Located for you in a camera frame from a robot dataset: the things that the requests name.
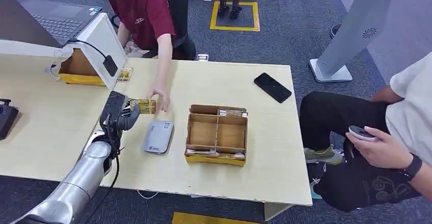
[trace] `wristwatch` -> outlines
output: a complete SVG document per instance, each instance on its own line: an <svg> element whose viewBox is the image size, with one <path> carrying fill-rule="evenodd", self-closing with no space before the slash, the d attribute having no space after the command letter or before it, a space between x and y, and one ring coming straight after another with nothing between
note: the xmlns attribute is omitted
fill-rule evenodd
<svg viewBox="0 0 432 224"><path fill-rule="evenodd" d="M408 165L407 168L401 170L400 173L404 175L408 181L411 181L420 170L422 164L423 161L421 161L421 159L417 155L413 154L413 161L411 162L411 164Z"/></svg>

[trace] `wooden box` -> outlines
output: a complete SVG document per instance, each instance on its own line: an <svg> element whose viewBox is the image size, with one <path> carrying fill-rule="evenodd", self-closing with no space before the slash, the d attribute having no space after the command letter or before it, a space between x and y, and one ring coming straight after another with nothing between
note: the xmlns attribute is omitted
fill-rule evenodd
<svg viewBox="0 0 432 224"><path fill-rule="evenodd" d="M192 105L187 122L186 161L243 166L247 135L246 109Z"/></svg>

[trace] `laptop keyboard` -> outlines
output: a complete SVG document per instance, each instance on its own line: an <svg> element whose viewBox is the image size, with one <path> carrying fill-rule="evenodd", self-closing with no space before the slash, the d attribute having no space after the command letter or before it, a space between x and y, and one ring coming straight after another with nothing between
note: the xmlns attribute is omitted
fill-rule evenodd
<svg viewBox="0 0 432 224"><path fill-rule="evenodd" d="M32 15L52 36L68 38L83 23L79 20L53 19Z"/></svg>

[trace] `wooden table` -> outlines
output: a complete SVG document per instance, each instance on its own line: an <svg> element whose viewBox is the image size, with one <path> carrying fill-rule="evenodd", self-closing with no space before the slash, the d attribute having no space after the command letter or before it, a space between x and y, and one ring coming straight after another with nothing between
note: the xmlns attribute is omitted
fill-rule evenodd
<svg viewBox="0 0 432 224"><path fill-rule="evenodd" d="M0 175L61 181L98 121L109 90L55 81L44 73L53 61L0 55L0 97L12 99L21 112L8 138L0 142L0 164L7 166ZM132 78L115 90L144 98L156 65L157 60L130 59ZM294 95L279 104L253 84L267 72L293 91L289 66L174 61L172 71L171 112L141 115L123 134L122 170L115 187L264 202L266 220L292 205L312 205ZM186 122L194 103L248 110L244 167L186 162ZM166 155L141 150L154 117L175 123ZM111 171L102 185L110 185L114 174Z"/></svg>
<svg viewBox="0 0 432 224"><path fill-rule="evenodd" d="M0 98L19 109L0 141L0 175L63 180L100 116L110 91L56 81L44 71L55 60L0 54Z"/></svg>
<svg viewBox="0 0 432 224"><path fill-rule="evenodd" d="M127 83L115 90L145 98L154 80L157 60L129 59ZM125 132L116 187L177 194L264 202L271 219L292 205L312 205L294 94L279 104L253 84L268 73L294 91L289 66L174 61L170 76L171 112L141 115ZM191 104L244 107L249 112L247 161L244 167L187 163L184 148ZM175 132L166 155L144 153L141 145L153 118L174 121ZM115 171L104 178L109 186Z"/></svg>

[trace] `white stand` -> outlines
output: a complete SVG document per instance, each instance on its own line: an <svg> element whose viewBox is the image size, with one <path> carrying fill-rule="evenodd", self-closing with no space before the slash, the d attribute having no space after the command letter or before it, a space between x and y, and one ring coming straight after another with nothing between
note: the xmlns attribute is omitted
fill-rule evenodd
<svg viewBox="0 0 432 224"><path fill-rule="evenodd" d="M102 51L102 53L110 55L113 58L118 70L114 76L110 76L103 65L103 56L94 48L79 42L67 45L70 47L80 48L93 66L93 69L103 80L106 87L110 90L114 89L114 86L117 83L117 77L120 70L126 64L127 57L107 14L100 13L76 38L92 44Z"/></svg>
<svg viewBox="0 0 432 224"><path fill-rule="evenodd" d="M318 60L310 60L317 82L351 81L346 68L382 31L390 0L354 0L335 38Z"/></svg>
<svg viewBox="0 0 432 224"><path fill-rule="evenodd" d="M309 66L313 71L313 75L315 76L315 80L317 82L342 82L342 81L352 81L353 77L351 73L348 71L347 67L344 65L340 68L336 73L331 76L326 76L321 73L319 68L316 66L316 62L318 59L313 59L309 61Z"/></svg>
<svg viewBox="0 0 432 224"><path fill-rule="evenodd" d="M264 203L264 220L270 221L278 216L280 213L291 208L294 205L278 204L278 203Z"/></svg>

